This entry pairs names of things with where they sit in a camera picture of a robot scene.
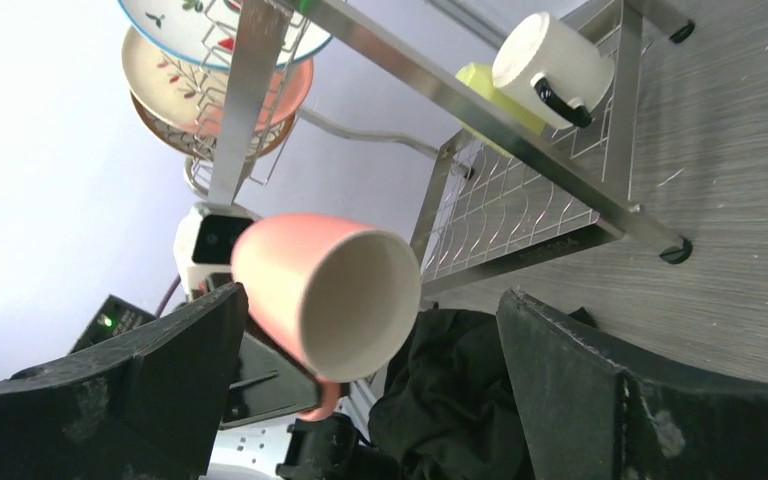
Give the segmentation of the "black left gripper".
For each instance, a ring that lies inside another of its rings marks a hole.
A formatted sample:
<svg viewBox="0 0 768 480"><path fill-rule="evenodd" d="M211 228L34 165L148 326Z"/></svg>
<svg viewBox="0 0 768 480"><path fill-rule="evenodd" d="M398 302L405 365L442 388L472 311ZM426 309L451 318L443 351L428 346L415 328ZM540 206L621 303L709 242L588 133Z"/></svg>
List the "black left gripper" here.
<svg viewBox="0 0 768 480"><path fill-rule="evenodd" d="M274 342L244 334L234 377L219 423L228 430L321 404L313 375ZM398 460L366 442L342 413L315 422L300 419L287 428L290 441L275 474L289 480L397 480Z"/></svg>

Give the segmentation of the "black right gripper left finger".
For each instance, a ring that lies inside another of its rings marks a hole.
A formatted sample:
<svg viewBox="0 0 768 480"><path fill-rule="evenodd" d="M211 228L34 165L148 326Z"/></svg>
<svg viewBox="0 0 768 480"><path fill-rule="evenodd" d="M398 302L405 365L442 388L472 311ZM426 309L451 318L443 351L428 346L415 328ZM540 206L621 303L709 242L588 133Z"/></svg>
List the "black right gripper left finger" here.
<svg viewBox="0 0 768 480"><path fill-rule="evenodd" d="M0 380L0 479L207 473L248 318L243 287Z"/></svg>

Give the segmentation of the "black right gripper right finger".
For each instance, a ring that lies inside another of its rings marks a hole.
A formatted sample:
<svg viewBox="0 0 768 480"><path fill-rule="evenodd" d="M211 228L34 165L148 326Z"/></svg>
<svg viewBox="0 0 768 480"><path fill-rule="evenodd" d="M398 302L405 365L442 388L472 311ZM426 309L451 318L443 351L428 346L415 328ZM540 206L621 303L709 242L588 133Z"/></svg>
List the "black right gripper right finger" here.
<svg viewBox="0 0 768 480"><path fill-rule="evenodd" d="M516 290L497 326L539 479L768 479L768 383L690 366Z"/></svg>

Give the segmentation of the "pink mug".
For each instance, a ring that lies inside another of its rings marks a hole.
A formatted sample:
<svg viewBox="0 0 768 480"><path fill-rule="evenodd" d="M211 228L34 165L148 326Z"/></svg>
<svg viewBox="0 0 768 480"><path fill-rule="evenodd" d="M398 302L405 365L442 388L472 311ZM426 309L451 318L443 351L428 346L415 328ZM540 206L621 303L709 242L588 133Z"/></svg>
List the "pink mug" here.
<svg viewBox="0 0 768 480"><path fill-rule="evenodd" d="M419 310L411 247L392 231L353 220L311 213L263 219L238 238L230 267L251 317L322 388L303 420L327 418L342 384L386 365Z"/></svg>

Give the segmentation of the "flower pattern brown-rim plate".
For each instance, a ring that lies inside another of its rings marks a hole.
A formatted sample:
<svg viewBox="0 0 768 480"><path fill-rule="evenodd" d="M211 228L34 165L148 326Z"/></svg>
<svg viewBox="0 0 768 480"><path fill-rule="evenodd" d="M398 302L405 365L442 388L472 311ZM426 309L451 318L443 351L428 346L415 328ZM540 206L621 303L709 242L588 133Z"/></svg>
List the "flower pattern brown-rim plate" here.
<svg viewBox="0 0 768 480"><path fill-rule="evenodd" d="M130 94L130 97L137 116L161 142L181 153L207 161L213 160L213 153L217 144L215 137L194 135L173 127L147 111L133 94ZM295 116L291 115L283 122L272 126L263 143L260 143L260 134L257 134L250 142L247 158L259 158L276 150L289 136L295 120Z"/></svg>

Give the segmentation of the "pink and cream plate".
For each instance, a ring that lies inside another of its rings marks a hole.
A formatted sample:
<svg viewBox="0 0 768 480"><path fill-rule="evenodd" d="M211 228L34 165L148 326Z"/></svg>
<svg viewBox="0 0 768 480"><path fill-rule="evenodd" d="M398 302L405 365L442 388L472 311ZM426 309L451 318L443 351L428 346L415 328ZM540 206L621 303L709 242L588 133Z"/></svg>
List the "pink and cream plate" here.
<svg viewBox="0 0 768 480"><path fill-rule="evenodd" d="M216 137L220 131L228 75L175 59L134 28L124 38L122 67L131 93L147 111L187 133ZM304 60L274 72L255 130L287 120L307 97L314 64Z"/></svg>

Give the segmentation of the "white ribbed mug black handle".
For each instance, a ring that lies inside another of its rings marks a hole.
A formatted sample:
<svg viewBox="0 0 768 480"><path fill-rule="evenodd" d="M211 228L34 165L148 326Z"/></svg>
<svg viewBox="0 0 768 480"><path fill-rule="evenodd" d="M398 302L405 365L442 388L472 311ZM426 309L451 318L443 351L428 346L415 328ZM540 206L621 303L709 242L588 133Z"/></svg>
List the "white ribbed mug black handle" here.
<svg viewBox="0 0 768 480"><path fill-rule="evenodd" d="M522 20L492 67L494 87L555 129L586 128L606 96L614 60L547 12Z"/></svg>

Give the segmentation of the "light green mug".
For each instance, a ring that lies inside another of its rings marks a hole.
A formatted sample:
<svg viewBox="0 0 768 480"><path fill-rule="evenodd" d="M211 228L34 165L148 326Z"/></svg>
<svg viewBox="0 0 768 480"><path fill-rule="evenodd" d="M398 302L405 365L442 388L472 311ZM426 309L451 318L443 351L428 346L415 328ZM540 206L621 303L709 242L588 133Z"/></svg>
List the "light green mug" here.
<svg viewBox="0 0 768 480"><path fill-rule="evenodd" d="M540 135L546 128L546 122L543 119L495 88L490 65L469 63L456 73L455 78L485 100L501 108L533 133Z"/></svg>

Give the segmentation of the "watermelon pattern plate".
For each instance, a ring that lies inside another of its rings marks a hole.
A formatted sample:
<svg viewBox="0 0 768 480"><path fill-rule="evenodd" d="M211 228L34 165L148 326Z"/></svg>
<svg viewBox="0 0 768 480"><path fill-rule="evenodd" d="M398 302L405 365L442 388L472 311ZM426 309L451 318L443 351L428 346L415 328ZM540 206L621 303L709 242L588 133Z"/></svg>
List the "watermelon pattern plate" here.
<svg viewBox="0 0 768 480"><path fill-rule="evenodd" d="M132 26L169 56L227 73L237 39L239 1L120 0ZM277 69L323 50L332 35L295 13L289 20Z"/></svg>

